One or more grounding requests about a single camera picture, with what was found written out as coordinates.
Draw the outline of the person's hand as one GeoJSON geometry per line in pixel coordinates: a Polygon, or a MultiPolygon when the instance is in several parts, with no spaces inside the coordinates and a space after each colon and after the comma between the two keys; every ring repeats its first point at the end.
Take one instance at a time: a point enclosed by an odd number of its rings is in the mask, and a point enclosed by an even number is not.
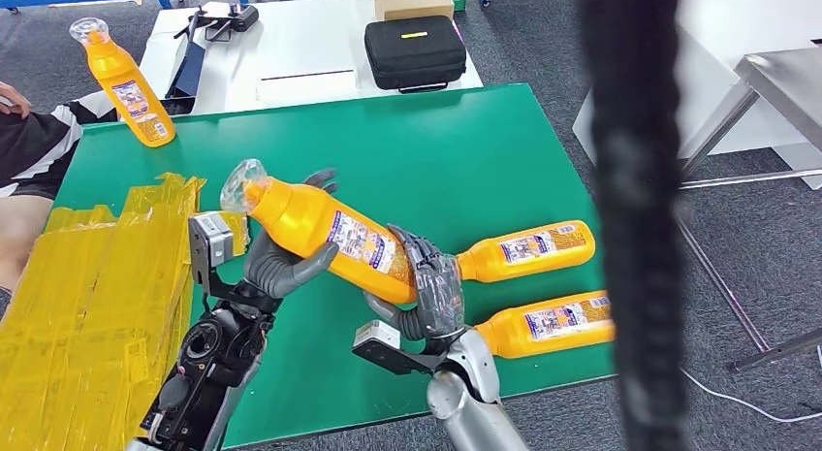
{"type": "Polygon", "coordinates": [[[26,118],[31,111],[31,102],[18,92],[13,86],[1,81],[1,112],[4,114],[16,114],[21,118],[26,118]]]}

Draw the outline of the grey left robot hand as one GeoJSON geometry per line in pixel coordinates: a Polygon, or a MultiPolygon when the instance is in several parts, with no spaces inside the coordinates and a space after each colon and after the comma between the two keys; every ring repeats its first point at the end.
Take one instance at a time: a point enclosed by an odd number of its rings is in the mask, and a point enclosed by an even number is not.
{"type": "Polygon", "coordinates": [[[335,242],[325,242],[302,258],[277,244],[261,229],[246,254],[243,276],[267,295],[283,299],[324,272],[338,250],[335,242]]]}

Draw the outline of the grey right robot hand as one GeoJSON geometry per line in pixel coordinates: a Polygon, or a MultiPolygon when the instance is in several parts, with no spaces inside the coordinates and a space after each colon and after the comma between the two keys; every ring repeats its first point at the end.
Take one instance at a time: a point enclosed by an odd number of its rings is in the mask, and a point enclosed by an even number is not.
{"type": "Polygon", "coordinates": [[[416,305],[403,309],[364,292],[366,304],[410,340],[444,338],[463,330],[463,293],[456,257],[394,224],[388,229],[406,253],[413,274],[416,305]]]}

